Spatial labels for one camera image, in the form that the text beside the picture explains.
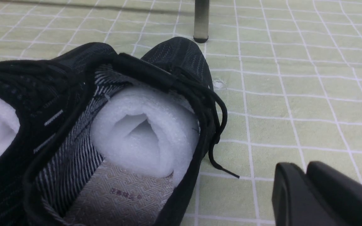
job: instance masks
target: black shoelace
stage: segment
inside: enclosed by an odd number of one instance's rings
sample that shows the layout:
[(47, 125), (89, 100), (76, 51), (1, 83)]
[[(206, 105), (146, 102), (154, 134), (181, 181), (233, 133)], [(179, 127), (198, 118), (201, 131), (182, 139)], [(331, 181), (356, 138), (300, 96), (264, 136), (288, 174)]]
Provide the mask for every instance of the black shoelace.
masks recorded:
[[(221, 98), (210, 88), (202, 86), (202, 84), (195, 78), (195, 76), (191, 75), (183, 68), (177, 67), (175, 70), (179, 70), (181, 72), (181, 74), (186, 77), (186, 79), (181, 78), (180, 81), (182, 81), (183, 83), (187, 84), (190, 87), (195, 88), (195, 90), (199, 91), (204, 96), (204, 98), (207, 99), (207, 101), (205, 101), (205, 103), (207, 103), (209, 105), (208, 107), (210, 108), (211, 113), (213, 115), (215, 129), (216, 129), (215, 134), (214, 134), (212, 140), (210, 141), (209, 150), (208, 150), (210, 163), (212, 164), (212, 166), (214, 168), (216, 168), (218, 170), (222, 170), (237, 178), (240, 178), (240, 176), (238, 176), (237, 174), (223, 168), (223, 166), (218, 164), (214, 160), (214, 157), (213, 157), (214, 145), (219, 143), (220, 135), (224, 131), (224, 128), (226, 127), (226, 124), (227, 124), (227, 108), (226, 108), (226, 105), (224, 104), (223, 100), (221, 100)], [(222, 111), (222, 122), (221, 123), (220, 123), (219, 117), (217, 115), (216, 103), (220, 106), (221, 111)]]
[(0, 81), (8, 83), (33, 99), (34, 107), (51, 100), (54, 96), (47, 86), (58, 91), (70, 88), (73, 81), (69, 76), (71, 70), (60, 63), (50, 60), (20, 60), (0, 62)]

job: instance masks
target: insole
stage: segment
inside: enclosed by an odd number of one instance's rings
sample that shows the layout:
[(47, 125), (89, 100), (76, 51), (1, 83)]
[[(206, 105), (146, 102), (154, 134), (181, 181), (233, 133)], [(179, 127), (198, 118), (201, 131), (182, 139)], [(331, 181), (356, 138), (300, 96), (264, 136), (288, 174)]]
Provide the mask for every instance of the insole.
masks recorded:
[(149, 226), (173, 190), (172, 175), (142, 176), (104, 160), (64, 219), (87, 226)]

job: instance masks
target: black rubber foot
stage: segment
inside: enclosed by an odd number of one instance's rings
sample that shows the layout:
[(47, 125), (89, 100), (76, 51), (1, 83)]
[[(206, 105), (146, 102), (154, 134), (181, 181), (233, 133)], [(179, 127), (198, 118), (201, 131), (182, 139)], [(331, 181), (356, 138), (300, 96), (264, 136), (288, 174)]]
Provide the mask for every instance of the black rubber foot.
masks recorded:
[(197, 39), (196, 37), (194, 37), (194, 40), (195, 40), (197, 43), (205, 43), (208, 39), (209, 39), (209, 37), (207, 37), (207, 38), (205, 38), (205, 39)]

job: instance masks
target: chair leg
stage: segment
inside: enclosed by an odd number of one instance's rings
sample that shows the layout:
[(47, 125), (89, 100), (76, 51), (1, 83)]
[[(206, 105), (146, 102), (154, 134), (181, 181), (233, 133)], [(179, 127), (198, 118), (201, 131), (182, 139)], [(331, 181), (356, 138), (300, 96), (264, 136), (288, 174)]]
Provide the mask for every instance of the chair leg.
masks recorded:
[(210, 0), (195, 0), (194, 40), (205, 43), (209, 38)]

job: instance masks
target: black sneaker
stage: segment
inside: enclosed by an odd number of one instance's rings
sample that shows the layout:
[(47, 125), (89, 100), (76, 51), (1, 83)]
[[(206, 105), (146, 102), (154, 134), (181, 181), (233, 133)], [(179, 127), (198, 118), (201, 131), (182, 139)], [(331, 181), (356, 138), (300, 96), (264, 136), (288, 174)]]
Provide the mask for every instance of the black sneaker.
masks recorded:
[(96, 58), (116, 55), (111, 46), (89, 43), (53, 60), (0, 62), (0, 99), (20, 127), (0, 156), (0, 225), (24, 219), (22, 177), (73, 112), (84, 109), (92, 84), (84, 71)]
[[(78, 120), (57, 134), (24, 177), (25, 210), (32, 225), (178, 226), (192, 196), (203, 157), (213, 159), (227, 121), (227, 109), (213, 91), (209, 67), (198, 46), (173, 38), (150, 50), (142, 60), (119, 54), (110, 68), (96, 70), (95, 97)], [(149, 85), (187, 100), (200, 125), (200, 137), (187, 173), (178, 186), (171, 179), (132, 174), (103, 160), (93, 147), (90, 124), (119, 82)], [(222, 109), (217, 117), (216, 103)]]

